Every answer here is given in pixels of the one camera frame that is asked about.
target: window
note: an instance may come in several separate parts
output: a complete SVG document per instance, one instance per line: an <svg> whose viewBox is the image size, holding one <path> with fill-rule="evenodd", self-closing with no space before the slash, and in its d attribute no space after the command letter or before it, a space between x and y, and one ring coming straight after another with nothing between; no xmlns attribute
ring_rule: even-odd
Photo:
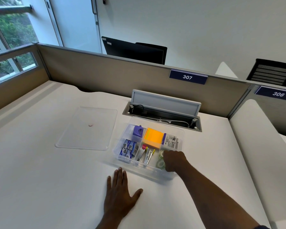
<svg viewBox="0 0 286 229"><path fill-rule="evenodd" d="M38 41L27 15L31 11L22 0L0 0L0 51ZM0 81L34 66L31 53L1 61Z"/></svg>

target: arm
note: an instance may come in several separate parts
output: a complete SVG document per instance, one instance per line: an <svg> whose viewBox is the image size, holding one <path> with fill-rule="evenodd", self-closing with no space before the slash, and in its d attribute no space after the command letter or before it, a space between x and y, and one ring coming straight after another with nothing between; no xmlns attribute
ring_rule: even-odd
<svg viewBox="0 0 286 229"><path fill-rule="evenodd" d="M176 172L189 191L206 229L253 229L259 224L230 196L199 173L183 152L164 151L168 172Z"/></svg>
<svg viewBox="0 0 286 229"><path fill-rule="evenodd" d="M117 229L122 219L136 204L143 189L138 189L132 197L128 192L127 174L122 168L115 170L111 186L111 177L107 177L107 192L104 202L104 215L96 229Z"/></svg>

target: plastic organizer tray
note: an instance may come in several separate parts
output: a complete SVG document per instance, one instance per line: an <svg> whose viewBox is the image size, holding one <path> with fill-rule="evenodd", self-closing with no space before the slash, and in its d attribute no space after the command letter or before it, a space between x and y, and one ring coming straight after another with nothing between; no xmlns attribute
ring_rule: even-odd
<svg viewBox="0 0 286 229"><path fill-rule="evenodd" d="M133 130L135 126L142 126L144 128L143 130L143 135L142 137L138 137L133 135ZM147 128L151 128L157 131L160 131L162 133L166 133L169 135L174 135L176 138L178 138L178 145L176 148L172 149L170 147L167 147L163 145L161 142L160 143L155 143L151 142L147 139L144 139L145 133L147 131ZM147 171L150 175L155 176L155 177L166 177L168 179L172 179L175 176L177 176L176 173L169 173L165 169L159 169L156 167L157 161L160 159L159 158L159 152L162 150L177 150L181 151L182 150L182 144L183 144L183 139L184 139L185 132L177 127L171 127L162 123L157 123L155 121L150 121L148 119L142 119L139 117L132 117L131 120L129 121L127 127L125 128L124 132L122 133L121 138L119 139L117 145L113 149L113 153L115 157L123 162L126 162L130 165L133 165L136 169L136 171L140 170L145 170ZM132 158L127 158L123 155L120 155L122 146L125 142L125 140L131 140L135 141L138 145L138 151L135 156L132 156ZM149 149L153 150L155 149L154 154L151 156L148 164L144 164L145 160L145 155L146 152L143 154L142 158L140 161L137 161L138 155L140 154L140 150L142 148L142 145L146 145Z"/></svg>

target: orange sticky note pad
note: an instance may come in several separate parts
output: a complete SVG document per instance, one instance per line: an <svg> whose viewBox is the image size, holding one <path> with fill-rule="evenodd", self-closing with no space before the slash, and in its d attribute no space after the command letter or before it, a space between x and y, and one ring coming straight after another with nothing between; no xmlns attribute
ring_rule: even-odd
<svg viewBox="0 0 286 229"><path fill-rule="evenodd" d="M163 139L163 133L160 131L154 130L152 128L147 128L144 139L157 143L157 144L161 144L162 139Z"/></svg>

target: number sign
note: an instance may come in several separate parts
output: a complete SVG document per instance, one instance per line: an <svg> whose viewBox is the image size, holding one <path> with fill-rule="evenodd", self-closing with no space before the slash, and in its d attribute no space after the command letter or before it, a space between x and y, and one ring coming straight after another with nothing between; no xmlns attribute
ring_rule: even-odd
<svg viewBox="0 0 286 229"><path fill-rule="evenodd" d="M274 88L268 88L268 87L261 86L255 92L255 94L286 100L286 90L281 90L281 89L274 89Z"/></svg>
<svg viewBox="0 0 286 229"><path fill-rule="evenodd" d="M171 70L170 78L184 80L187 82L197 83L197 84L205 84L208 76L199 74L199 73L190 73L179 70Z"/></svg>

